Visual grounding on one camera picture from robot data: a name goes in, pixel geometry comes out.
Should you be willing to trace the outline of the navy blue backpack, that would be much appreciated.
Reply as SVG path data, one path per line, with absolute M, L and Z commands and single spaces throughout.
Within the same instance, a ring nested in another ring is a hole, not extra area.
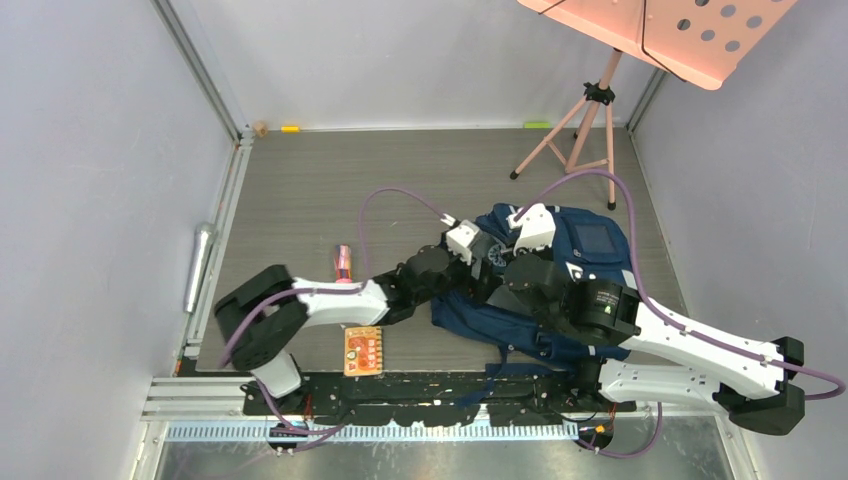
M 547 210 L 557 226 L 552 253 L 559 268 L 567 273 L 576 269 L 592 279 L 635 285 L 629 243 L 613 219 L 580 208 L 549 206 Z M 495 379 L 501 375 L 543 375 L 555 369 L 573 374 L 586 358 L 624 361 L 630 356 L 622 347 L 587 345 L 544 330 L 508 294 L 479 303 L 453 290 L 431 301 L 431 323 L 499 350 L 500 360 L 485 366 L 484 386 L 460 397 L 460 408 L 478 404 L 492 394 Z

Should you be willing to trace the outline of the pink highlighter marker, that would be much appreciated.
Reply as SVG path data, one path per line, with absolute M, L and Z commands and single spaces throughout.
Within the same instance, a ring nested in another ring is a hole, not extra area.
M 340 244 L 336 246 L 334 268 L 337 283 L 351 283 L 353 281 L 352 252 L 349 245 Z

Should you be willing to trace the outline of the blue white round jar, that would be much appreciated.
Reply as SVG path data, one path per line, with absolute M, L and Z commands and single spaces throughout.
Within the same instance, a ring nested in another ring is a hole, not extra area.
M 507 245 L 495 242 L 487 250 L 486 256 L 494 267 L 505 268 L 511 262 L 513 252 Z

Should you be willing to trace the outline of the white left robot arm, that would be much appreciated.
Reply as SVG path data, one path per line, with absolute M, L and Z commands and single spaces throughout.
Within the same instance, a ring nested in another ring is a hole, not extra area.
M 220 366 L 252 374 L 280 412 L 298 412 L 307 389 L 286 347 L 303 329 L 324 325 L 388 326 L 449 293 L 484 303 L 502 285 L 486 258 L 465 261 L 447 248 L 420 248 L 395 268 L 350 284 L 310 281 L 271 265 L 217 301 L 225 340 Z

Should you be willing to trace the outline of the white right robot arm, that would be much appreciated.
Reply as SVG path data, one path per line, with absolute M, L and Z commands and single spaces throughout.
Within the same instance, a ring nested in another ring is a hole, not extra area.
M 620 347 L 667 360 L 644 366 L 604 359 L 589 367 L 570 385 L 572 400 L 584 410 L 607 400 L 690 404 L 772 436 L 790 433 L 805 416 L 805 393 L 781 365 L 802 365 L 803 344 L 796 339 L 729 334 L 642 300 L 628 286 L 573 279 L 533 254 L 509 263 L 503 282 L 545 331 L 597 349 Z

